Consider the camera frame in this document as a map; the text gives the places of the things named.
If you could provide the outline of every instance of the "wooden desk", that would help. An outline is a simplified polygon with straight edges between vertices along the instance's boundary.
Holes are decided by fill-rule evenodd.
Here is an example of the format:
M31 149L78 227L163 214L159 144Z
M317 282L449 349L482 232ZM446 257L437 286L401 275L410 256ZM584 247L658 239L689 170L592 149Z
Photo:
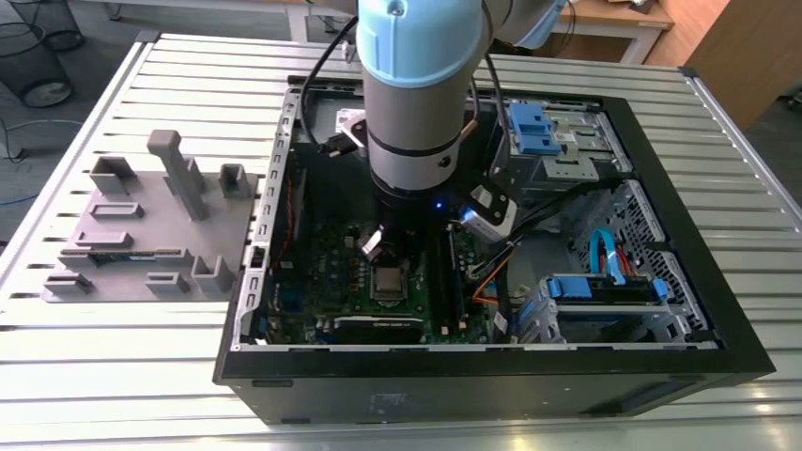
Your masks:
M674 20L660 4L652 8L649 14L629 9L629 3L609 3L608 0L582 0L574 7L577 8L576 35L630 39L621 59L626 64L644 63L661 33L674 26ZM570 7L566 7L554 31L566 33L569 23Z

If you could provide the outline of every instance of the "aluminum table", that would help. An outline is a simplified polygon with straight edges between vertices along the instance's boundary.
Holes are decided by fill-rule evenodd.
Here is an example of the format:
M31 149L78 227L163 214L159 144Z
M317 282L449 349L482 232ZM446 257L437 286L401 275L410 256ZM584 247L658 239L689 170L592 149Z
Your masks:
M506 88L629 99L777 365L754 383L633 419L267 428L211 382L226 303L42 301L94 189L87 172L98 155L155 168L148 135L175 129L202 170L242 163L265 174L287 76L305 75L322 51L310 43L179 35L134 45L0 256L0 445L798 449L802 214L705 86L672 68L497 56ZM359 77L359 70L335 55L321 76ZM490 87L483 67L477 76Z

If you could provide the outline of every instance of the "gray floor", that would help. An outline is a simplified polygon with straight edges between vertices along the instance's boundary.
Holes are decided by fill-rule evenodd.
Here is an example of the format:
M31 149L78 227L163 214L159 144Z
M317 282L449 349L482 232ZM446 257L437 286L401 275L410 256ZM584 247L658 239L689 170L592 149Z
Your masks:
M238 38L290 38L287 22L281 14L126 6L123 21L111 22L103 6L88 2L72 2L72 12L87 37L80 49L60 55L75 84L74 97L60 106L34 110L23 107L0 86L0 117L10 126L42 118L83 120L143 29ZM18 21L11 6L0 1L0 23ZM323 33L319 21L314 20L310 25L313 40L331 38ZM802 113L786 111L777 103L748 131L753 144L798 201L802 200L802 179L794 175L802 170L801 122ZM0 203L39 192L74 134L72 126L43 125L11 135L12 148L27 148L31 156L18 165L0 159ZM0 206L0 241L11 238L30 207L31 202Z

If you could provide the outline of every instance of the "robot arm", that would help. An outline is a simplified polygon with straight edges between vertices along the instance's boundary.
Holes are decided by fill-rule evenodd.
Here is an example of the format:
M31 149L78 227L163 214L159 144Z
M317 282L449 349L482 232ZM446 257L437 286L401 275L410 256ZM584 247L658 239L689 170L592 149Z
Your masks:
M397 217L426 215L458 167L465 92L494 37L543 45L567 0L323 0L359 14L363 139L377 187ZM465 225L489 241L509 233L515 204L489 185L469 188ZM414 231L422 224L398 224Z

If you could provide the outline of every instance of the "blue drive bracket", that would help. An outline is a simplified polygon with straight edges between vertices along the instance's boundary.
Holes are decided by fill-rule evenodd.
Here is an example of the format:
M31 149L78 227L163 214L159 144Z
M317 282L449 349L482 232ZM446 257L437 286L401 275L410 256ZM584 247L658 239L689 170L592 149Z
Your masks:
M549 287L549 295L553 299L557 298L586 298L593 297L590 292L590 283L581 276L553 277L546 280Z
M533 103L510 105L513 130L518 137L519 150L527 155L559 155L563 146L551 136L551 120L543 113L543 107Z

